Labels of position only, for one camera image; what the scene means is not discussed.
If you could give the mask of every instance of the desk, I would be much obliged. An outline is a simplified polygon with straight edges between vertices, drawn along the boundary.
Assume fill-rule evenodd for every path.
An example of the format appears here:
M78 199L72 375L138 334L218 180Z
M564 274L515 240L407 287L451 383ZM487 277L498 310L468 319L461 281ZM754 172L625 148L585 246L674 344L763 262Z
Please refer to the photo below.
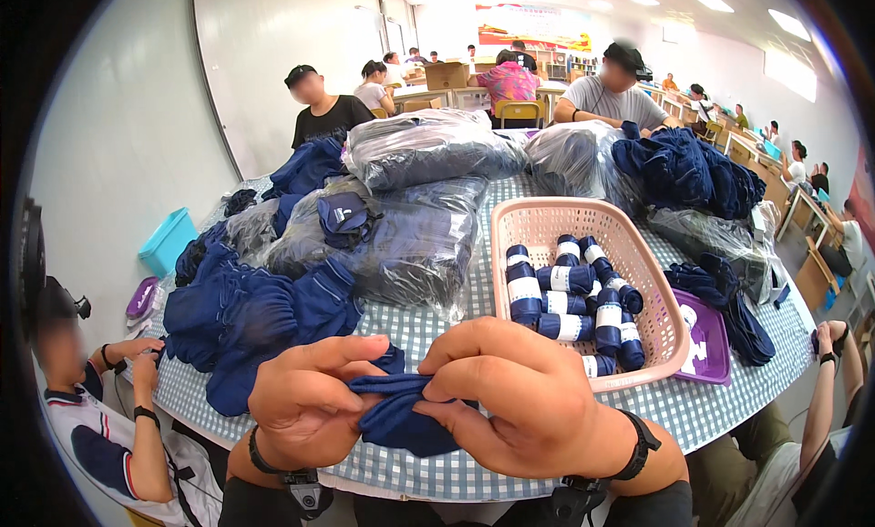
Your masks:
M267 177L245 181L241 188L259 193L271 185ZM487 203L480 210L480 224L489 236L492 208L499 202L522 196L534 196L535 183L521 173L513 178L494 181L489 187ZM223 217L219 206L201 226L209 228ZM689 259L679 249L637 222L641 235L663 268ZM493 282L488 240L479 245L477 261L469 266L472 290L467 303L467 318L495 314ZM174 275L160 285L173 289ZM450 324L430 308L400 307L366 301L365 314L356 334L385 334L405 350L408 369L414 370L425 358L432 340L443 334ZM814 325L798 292L793 291L782 308L772 304L755 305L757 317L775 343L777 354L761 368L742 366L731 356L730 387L702 384L669 377L631 389L596 394L596 400L611 407L627 409L664 426L677 440L684 453L710 443L741 424L765 407L798 378L811 364L809 334ZM164 334L164 313L152 319L147 336ZM130 370L125 373L130 379ZM210 375L199 373L179 358L164 358L159 370L159 387L155 403L184 424L207 434L219 445L229 446L253 425L249 415L226 418L206 403L206 382ZM401 449L388 449L358 442L346 459L333 467L321 468L319 480L357 493L388 498L416 498L433 501L517 500L549 495L559 485L558 479L525 480L507 477L480 467L465 451L418 459Z

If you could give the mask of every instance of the rolled sock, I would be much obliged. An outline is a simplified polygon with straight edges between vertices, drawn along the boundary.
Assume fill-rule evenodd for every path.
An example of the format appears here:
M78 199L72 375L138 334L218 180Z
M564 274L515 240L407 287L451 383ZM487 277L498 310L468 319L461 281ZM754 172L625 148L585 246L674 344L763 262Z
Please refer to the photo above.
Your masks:
M623 313L623 323L619 327L619 352L617 361L627 371L641 369L644 366L644 347L641 346L641 336L638 325L632 314Z
M576 267L580 265L580 246L577 238L563 235L556 240L556 262L559 267Z
M610 356L595 355L587 357L583 356L582 358L584 360L586 377L590 379L613 375L613 371L617 367L617 361Z
M507 270L510 320L534 324L541 318L541 288L532 265L520 261Z
M592 265L592 268L596 270L599 280L604 280L602 279L602 273L613 270L611 262L607 260L605 250L598 245L592 235L581 238L577 241L577 244L580 246L580 251L583 253L586 263Z
M644 310L644 298L641 293L623 280L616 270L604 273L604 278L599 277L602 287L616 290L619 294L619 304L623 310L632 314L640 314Z
M506 259L508 259L508 268L513 267L514 265L523 261L528 264L532 264L532 260L529 259L529 250L526 249L526 247L522 244L511 246L510 248L508 248L508 252L505 255Z
M586 314L595 316L598 310L598 293L601 292L601 282L592 281L592 291L586 296Z
M623 309L619 305L616 290L605 288L598 293L596 311L596 352L612 357L617 354L620 344L619 326L623 323Z
M588 314L586 299L582 295L566 292L541 292L541 312L551 314Z
M592 291L596 271L591 265L577 267L541 267L536 271L541 290L586 294Z
M595 320L576 314L541 314L538 333L557 341L592 341Z

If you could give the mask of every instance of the yellow chair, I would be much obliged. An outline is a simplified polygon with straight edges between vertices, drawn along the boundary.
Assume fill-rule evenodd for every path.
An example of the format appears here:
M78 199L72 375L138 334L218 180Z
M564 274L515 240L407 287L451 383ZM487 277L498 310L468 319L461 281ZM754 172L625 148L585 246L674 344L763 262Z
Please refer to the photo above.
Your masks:
M501 120L502 128L504 128L504 119L506 118L535 119L538 122L537 127L543 128L544 102L542 102L541 100L501 100L495 104L495 118L499 118Z

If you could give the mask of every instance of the clear plastic bag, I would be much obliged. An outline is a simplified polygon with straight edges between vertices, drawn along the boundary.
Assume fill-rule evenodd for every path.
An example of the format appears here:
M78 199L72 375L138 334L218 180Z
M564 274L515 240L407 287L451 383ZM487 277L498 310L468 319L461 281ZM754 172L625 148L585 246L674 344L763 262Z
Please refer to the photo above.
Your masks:
M761 202L758 208L772 229L777 221L774 205ZM774 252L773 232L755 241L747 220L727 220L696 210L660 208L651 210L648 222L653 230L699 259L703 252L726 258L738 276L741 289L759 304L768 302L774 290L787 283L787 271Z
M526 154L492 132L485 111L422 109L359 124L343 161L369 191L392 191L465 175L502 180L523 170Z
M270 199L227 218L227 243L240 254L241 263L260 265L265 247L277 239L273 218L279 199Z
M640 213L638 187L611 155L613 143L625 138L601 121L555 124L526 145L532 177L544 193L600 199L629 215Z
M477 250L479 207L488 180L465 176L371 196L356 179L334 182L305 196L292 210L285 233L268 249L268 270L296 278L331 257L355 276L363 298L397 305L433 306L447 320L465 314L465 281ZM352 250L324 242L317 202L358 193L375 215L371 237Z

